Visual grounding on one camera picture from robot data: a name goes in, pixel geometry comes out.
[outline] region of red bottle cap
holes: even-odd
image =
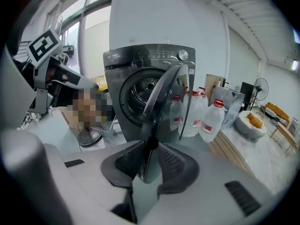
[[[175,96],[173,97],[173,101],[178,102],[179,100],[180,100],[180,95],[175,95]]]
[[[199,96],[199,92],[193,91],[192,96],[194,96],[194,97]]]
[[[214,106],[215,106],[215,107],[222,108],[222,107],[224,106],[224,104],[223,104],[223,103],[220,103],[220,102],[218,102],[218,101],[215,101],[215,102],[214,102]]]

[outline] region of orange cushion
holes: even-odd
[[[275,112],[276,110],[276,106],[273,105],[272,103],[268,103],[268,108],[270,108],[271,110],[273,110]]]
[[[280,117],[283,111],[276,106],[276,110],[274,112]]]
[[[280,117],[286,121],[289,120],[289,116],[285,113],[285,112],[282,112],[282,114],[280,115]]]
[[[246,118],[248,118],[249,120],[251,120],[253,117],[254,117],[253,114],[249,113],[249,115]]]
[[[260,121],[258,118],[256,118],[255,116],[253,116],[250,120],[250,123],[257,128],[262,128],[263,127],[263,122]]]

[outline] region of ceiling beam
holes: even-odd
[[[253,51],[261,60],[265,62],[267,61],[266,53],[259,40],[255,37],[250,28],[233,11],[217,0],[212,1],[210,6],[213,6],[223,12],[227,18],[228,26],[235,30],[251,46]]]
[[[271,65],[274,65],[276,67],[285,68],[287,70],[292,71],[293,60],[286,60],[285,61],[285,59],[283,59],[282,62],[278,62],[278,61],[273,61],[273,60],[268,59],[267,63],[271,64]]]

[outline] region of control knob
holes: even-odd
[[[182,61],[185,61],[188,59],[188,53],[186,50],[180,50],[178,53],[177,53],[177,58],[179,60],[182,60]]]

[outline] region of washing machine door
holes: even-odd
[[[139,171],[139,177],[145,183],[153,182],[160,174],[156,149],[158,141],[176,143],[181,138],[191,100],[191,95],[187,97],[185,93],[188,90],[188,66],[176,65],[164,73],[151,93],[143,112],[140,138],[146,144],[144,161]],[[172,105],[174,102],[177,103],[175,109]]]

